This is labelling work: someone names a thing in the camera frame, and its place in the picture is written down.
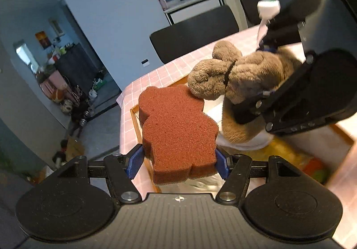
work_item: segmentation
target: table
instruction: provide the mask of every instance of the table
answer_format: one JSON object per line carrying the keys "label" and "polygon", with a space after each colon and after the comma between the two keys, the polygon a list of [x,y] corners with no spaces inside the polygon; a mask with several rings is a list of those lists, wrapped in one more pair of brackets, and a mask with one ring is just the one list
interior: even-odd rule
{"label": "table", "polygon": [[[233,43],[243,54],[248,55],[256,50],[256,38],[258,27],[252,27],[236,34],[230,35],[224,40]],[[138,98],[148,86],[165,87],[188,74],[194,65],[202,59],[212,58],[213,47],[216,42],[210,43],[198,50],[184,55],[166,65],[142,76],[132,82],[117,98],[121,107],[120,119],[120,153],[127,154],[138,142],[130,115],[130,109],[138,104]],[[305,60],[301,43],[290,45],[301,61]],[[357,121],[347,120],[346,125],[340,125],[349,135],[356,135],[351,131]],[[334,192],[343,205],[342,220],[334,234],[334,239],[346,248],[353,248],[357,243],[357,145],[349,152],[347,158],[340,166],[328,188]],[[153,186],[149,174],[144,165],[133,180],[143,198],[148,192],[152,192]]]}

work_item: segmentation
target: wall outlet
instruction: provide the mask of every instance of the wall outlet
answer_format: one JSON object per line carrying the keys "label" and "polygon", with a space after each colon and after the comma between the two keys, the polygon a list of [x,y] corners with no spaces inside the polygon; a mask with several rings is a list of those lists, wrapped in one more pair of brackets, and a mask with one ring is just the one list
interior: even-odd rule
{"label": "wall outlet", "polygon": [[141,62],[143,67],[147,67],[150,65],[150,62],[148,59],[145,59],[144,61]]}

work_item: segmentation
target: white spray bottle cap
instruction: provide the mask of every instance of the white spray bottle cap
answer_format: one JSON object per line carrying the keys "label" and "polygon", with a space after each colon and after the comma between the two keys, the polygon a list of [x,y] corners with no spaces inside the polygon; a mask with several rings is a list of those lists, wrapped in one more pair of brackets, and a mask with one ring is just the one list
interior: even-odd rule
{"label": "white spray bottle cap", "polygon": [[280,12],[279,0],[261,0],[258,2],[259,17],[272,19]]}

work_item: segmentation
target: chair backrest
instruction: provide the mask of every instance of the chair backrest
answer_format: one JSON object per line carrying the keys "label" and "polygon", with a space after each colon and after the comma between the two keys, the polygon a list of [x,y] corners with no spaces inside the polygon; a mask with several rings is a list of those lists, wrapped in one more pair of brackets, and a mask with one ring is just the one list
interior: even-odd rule
{"label": "chair backrest", "polygon": [[224,5],[158,30],[150,40],[160,60],[167,64],[238,31],[231,9]]}
{"label": "chair backrest", "polygon": [[[260,0],[241,0],[241,4],[246,14],[247,20],[252,25],[257,25],[260,23],[261,18],[259,18],[259,12],[257,4]],[[279,0],[281,9],[284,9],[293,0]]]}

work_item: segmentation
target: window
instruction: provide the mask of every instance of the window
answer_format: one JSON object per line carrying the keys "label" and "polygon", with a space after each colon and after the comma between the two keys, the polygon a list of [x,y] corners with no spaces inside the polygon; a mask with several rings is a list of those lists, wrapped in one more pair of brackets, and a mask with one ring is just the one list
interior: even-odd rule
{"label": "window", "polygon": [[14,44],[14,48],[16,50],[19,58],[31,69],[31,71],[35,74],[39,69],[39,64],[33,57],[27,45],[21,41],[17,44]]}

